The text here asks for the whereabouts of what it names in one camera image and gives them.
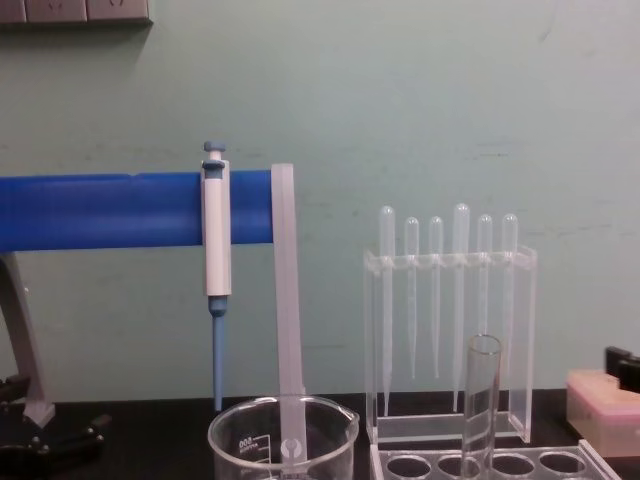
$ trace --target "gray stand leg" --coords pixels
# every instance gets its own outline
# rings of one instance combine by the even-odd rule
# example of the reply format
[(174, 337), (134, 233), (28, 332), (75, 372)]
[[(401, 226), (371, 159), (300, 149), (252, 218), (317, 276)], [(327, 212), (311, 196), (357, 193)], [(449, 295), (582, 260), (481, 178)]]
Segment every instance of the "gray stand leg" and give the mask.
[(9, 331), (18, 373), (28, 375), (31, 379), (24, 415), (44, 427), (53, 418), (55, 407), (45, 395), (40, 356), (18, 262), (13, 253), (0, 254), (0, 307)]

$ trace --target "glass test tube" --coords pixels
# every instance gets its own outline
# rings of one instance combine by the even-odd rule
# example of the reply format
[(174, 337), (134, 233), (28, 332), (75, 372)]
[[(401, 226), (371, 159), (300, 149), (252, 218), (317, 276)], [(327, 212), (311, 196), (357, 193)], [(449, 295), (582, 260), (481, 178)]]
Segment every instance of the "glass test tube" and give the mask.
[(489, 480), (500, 382), (500, 341), (475, 335), (467, 348), (461, 478)]

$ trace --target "black device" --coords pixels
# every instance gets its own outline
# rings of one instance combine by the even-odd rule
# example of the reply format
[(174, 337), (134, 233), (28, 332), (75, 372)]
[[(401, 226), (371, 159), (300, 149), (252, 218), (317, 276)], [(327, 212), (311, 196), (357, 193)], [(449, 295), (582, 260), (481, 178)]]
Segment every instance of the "black device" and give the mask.
[(108, 415), (79, 432), (52, 436), (24, 416), (19, 405), (11, 405), (28, 390), (28, 377), (0, 380), (0, 478), (46, 478), (100, 455), (111, 423)]

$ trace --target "blue bar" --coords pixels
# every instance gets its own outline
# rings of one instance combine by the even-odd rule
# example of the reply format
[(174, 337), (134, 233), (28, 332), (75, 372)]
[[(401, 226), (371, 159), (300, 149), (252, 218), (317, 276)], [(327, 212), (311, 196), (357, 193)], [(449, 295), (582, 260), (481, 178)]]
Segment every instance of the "blue bar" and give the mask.
[[(231, 172), (231, 242), (272, 241), (271, 172)], [(199, 173), (0, 177), (0, 252), (201, 244)]]

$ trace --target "glass beaker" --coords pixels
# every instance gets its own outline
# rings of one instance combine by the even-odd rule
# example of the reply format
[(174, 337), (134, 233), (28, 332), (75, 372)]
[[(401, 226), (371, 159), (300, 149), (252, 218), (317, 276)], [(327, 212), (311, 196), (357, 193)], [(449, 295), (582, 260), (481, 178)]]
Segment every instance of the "glass beaker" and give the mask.
[(351, 480), (358, 421), (356, 413), (312, 396), (241, 403), (209, 427), (215, 478)]

